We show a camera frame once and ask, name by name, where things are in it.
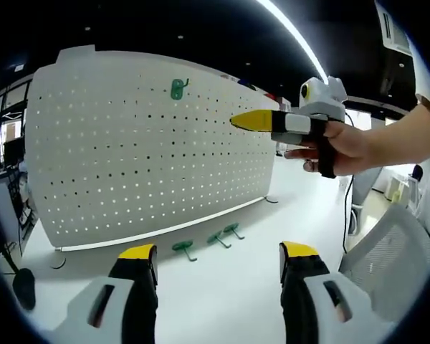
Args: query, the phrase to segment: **desk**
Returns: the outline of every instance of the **desk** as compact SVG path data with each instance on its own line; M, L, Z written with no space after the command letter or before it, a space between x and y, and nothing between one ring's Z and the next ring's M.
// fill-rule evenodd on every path
M49 267L51 257L60 253L54 252L38 221L21 264L36 277L37 305L29 319L40 329L57 327L68 302L94 278L105 276L119 253L153 242L158 247L157 343L285 343L279 243L309 244L330 270L337 270L343 256L344 193L339 178L305 173L302 161L277 157L269 194L278 204L260 201L155 238L65 252L67 263L59 270ZM230 249L205 244L210 234L233 222L240 223L245 240L228 236L224 240L232 244ZM171 245L184 239L194 239L191 255L197 262L172 252Z

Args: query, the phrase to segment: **ceiling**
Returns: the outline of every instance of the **ceiling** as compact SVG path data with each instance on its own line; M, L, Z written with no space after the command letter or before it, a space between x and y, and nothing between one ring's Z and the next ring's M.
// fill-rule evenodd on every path
M317 76L291 34L255 0L58 2L0 10L0 89L53 63L60 49L84 44L187 59L246 79L293 105L300 85ZM383 47L373 0L273 2L349 95L407 110L414 106L411 58ZM14 72L20 63L24 69Z

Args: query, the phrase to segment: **pegboard hook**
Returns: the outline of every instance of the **pegboard hook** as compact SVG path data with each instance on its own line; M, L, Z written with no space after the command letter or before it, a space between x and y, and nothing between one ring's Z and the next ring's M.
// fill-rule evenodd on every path
M220 244L223 245L223 247L225 249L228 249L229 247L231 247L231 244L225 244L221 239L221 231L218 231L215 234L212 234L211 236L209 236L209 238L207 239L207 244L213 244L214 242L219 242Z
M171 98L174 100L180 100L183 97L183 89L189 85L189 78L186 79L186 84L183 83L182 79L174 79L172 81Z
M178 251L183 251L185 252L186 256L188 257L188 260L190 262L195 262L196 260L198 260L197 258L191 258L191 256L188 253L188 249L193 246L193 240L188 240L186 242L177 242L176 244L174 244L172 246L172 250L175 252Z
M225 227L225 229L223 229L223 233L227 233L227 234L233 233L237 237L237 239L244 240L245 236L241 236L239 235L239 233L237 233L236 231L237 227L239 227L238 223L230 224L229 226Z

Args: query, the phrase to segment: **pegboard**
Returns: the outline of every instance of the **pegboard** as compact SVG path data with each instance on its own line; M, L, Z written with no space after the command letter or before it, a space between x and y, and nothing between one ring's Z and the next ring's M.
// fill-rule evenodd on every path
M187 78L172 99L173 80ZM262 108L278 104L149 54L95 52L37 70L27 163L52 245L145 234L267 195L274 142L229 124Z

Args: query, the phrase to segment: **light strip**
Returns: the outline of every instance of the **light strip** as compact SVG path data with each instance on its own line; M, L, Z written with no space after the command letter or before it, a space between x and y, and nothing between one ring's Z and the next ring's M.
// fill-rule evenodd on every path
M236 211L240 208L244 208L245 206L249 206L250 204L257 203L258 201L261 201L262 199L264 199L264 197L259 197L257 199L252 200L252 201L248 201L244 204L234 206L230 209L223 210L223 211L220 211L218 213L208 215L205 217L201 217L200 219L196 219L196 220L193 220L190 222L185 222L184 224L177 224L175 226L164 228L164 229L159 229L157 231L151 231L150 233L144 233L144 234L129 236L127 238L122 238L122 239L110 240L108 242L96 242L95 244L76 245L76 246L68 246L68 247L57 247L56 251L68 252L68 251L79 251L81 249L97 249L99 247L106 247L106 246L112 246L112 245L118 245L118 244L125 244L127 242L134 242L135 240L146 239L146 238L149 238L151 236L154 237L156 235L165 234L165 233L168 233L170 231L176 231L177 229L182 229L185 227L193 226L194 224L200 224L201 222L215 219L218 216L225 215L225 214L228 214L232 211Z
M300 46L304 49L307 56L310 58L314 64L315 69L322 78L323 82L328 85L328 77L323 70L322 65L318 61L312 49L310 49L309 44L306 42L301 33L297 30L295 25L280 11L277 6L275 6L270 0L257 0L261 5L263 5L269 12L274 14L274 16L282 23L282 25L293 35L293 37L298 41Z

